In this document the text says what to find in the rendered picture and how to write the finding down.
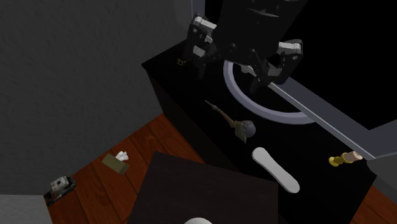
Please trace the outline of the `grey object on black base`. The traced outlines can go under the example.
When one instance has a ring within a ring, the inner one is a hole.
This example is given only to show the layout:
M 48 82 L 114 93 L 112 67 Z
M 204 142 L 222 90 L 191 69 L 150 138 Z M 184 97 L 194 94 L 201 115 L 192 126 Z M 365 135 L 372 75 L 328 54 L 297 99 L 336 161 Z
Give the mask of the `grey object on black base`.
M 70 176 L 62 176 L 50 183 L 51 190 L 43 195 L 46 205 L 52 206 L 63 196 L 76 188 L 75 180 Z

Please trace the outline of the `wand with grey orb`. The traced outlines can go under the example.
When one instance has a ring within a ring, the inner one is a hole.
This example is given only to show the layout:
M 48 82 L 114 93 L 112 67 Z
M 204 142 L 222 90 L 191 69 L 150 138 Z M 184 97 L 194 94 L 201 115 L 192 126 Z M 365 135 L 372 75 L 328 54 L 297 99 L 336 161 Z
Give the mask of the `wand with grey orb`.
M 214 104 L 211 104 L 209 101 L 205 100 L 213 110 L 217 111 L 229 124 L 230 128 L 234 129 L 234 133 L 236 137 L 238 137 L 241 141 L 246 143 L 247 138 L 253 137 L 256 133 L 256 127 L 251 120 L 243 120 L 237 121 L 232 120 L 225 112 L 223 112 L 219 107 Z

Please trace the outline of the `white flat oblong object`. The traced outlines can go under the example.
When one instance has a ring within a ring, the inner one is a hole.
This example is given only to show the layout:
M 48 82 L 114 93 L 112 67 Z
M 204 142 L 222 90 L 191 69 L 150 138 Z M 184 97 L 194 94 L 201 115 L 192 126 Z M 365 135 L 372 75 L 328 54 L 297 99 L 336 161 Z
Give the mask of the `white flat oblong object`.
M 300 191 L 298 181 L 282 168 L 265 148 L 255 148 L 252 151 L 252 158 L 257 164 L 261 165 L 269 172 L 287 192 L 298 193 Z

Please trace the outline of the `black vanity cabinet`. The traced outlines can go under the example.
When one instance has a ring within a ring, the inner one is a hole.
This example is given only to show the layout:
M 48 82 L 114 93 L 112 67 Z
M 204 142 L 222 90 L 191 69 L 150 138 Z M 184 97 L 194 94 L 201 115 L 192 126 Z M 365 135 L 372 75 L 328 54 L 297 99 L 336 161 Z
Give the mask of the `black vanity cabinet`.
M 319 125 L 287 125 L 261 118 L 241 106 L 228 91 L 220 62 L 210 64 L 201 80 L 190 64 L 177 65 L 178 44 L 143 63 L 163 114 L 202 159 L 258 178 L 270 174 L 251 156 L 256 147 L 269 154 L 300 184 L 298 193 L 279 190 L 279 212 L 288 224 L 387 224 L 372 209 L 375 175 L 364 161 L 329 164 L 345 151 L 342 143 Z M 251 120 L 256 133 L 246 143 L 205 100 L 232 120 Z

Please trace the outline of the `white round sink basin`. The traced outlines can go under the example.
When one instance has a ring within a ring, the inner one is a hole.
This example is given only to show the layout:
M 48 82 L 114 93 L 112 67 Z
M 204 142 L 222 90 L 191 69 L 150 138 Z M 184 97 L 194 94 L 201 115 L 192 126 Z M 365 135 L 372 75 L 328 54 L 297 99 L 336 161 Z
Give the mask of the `white round sink basin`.
M 251 100 L 247 95 L 237 85 L 234 75 L 233 75 L 233 62 L 224 61 L 223 63 L 223 76 L 226 86 L 233 97 L 250 112 L 277 123 L 284 123 L 288 125 L 305 125 L 314 123 L 314 120 L 308 117 L 303 112 L 287 113 L 275 111 L 263 107 L 253 100 Z

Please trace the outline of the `olive tissue box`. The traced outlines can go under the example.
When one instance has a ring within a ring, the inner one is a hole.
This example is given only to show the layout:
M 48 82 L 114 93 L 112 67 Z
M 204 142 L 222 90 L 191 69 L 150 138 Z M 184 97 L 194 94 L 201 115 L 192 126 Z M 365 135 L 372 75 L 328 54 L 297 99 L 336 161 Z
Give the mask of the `olive tissue box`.
M 129 157 L 126 151 L 119 151 L 116 156 L 108 153 L 103 158 L 102 163 L 118 174 L 125 174 L 127 169 L 130 167 L 129 164 L 125 163 L 128 159 Z

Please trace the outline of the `gold and tan stamp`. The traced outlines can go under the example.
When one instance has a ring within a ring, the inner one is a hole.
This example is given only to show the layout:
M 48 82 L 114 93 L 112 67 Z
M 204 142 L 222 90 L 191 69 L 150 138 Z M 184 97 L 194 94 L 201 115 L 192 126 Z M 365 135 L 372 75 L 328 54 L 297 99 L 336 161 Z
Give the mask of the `gold and tan stamp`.
M 362 160 L 363 157 L 355 151 L 345 152 L 337 157 L 330 157 L 328 162 L 334 167 L 338 167 L 341 164 L 351 164 L 355 161 Z

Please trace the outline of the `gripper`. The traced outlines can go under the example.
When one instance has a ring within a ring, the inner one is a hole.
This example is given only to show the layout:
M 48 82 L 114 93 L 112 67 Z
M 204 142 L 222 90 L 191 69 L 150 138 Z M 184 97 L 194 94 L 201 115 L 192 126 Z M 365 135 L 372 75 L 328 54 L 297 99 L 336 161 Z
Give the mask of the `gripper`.
M 208 63 L 225 60 L 237 47 L 254 49 L 249 64 L 241 65 L 243 73 L 255 75 L 249 93 L 254 95 L 271 83 L 282 85 L 303 58 L 303 41 L 279 41 L 307 2 L 223 0 L 217 25 L 202 15 L 193 16 L 185 41 L 185 61 L 198 69 L 197 79 L 201 80 Z

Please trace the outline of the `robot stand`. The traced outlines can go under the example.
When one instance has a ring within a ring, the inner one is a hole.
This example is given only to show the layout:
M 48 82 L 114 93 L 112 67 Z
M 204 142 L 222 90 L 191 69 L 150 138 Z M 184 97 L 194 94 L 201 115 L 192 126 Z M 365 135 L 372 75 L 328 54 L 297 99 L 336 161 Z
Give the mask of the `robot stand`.
M 154 153 L 127 224 L 279 224 L 278 184 Z

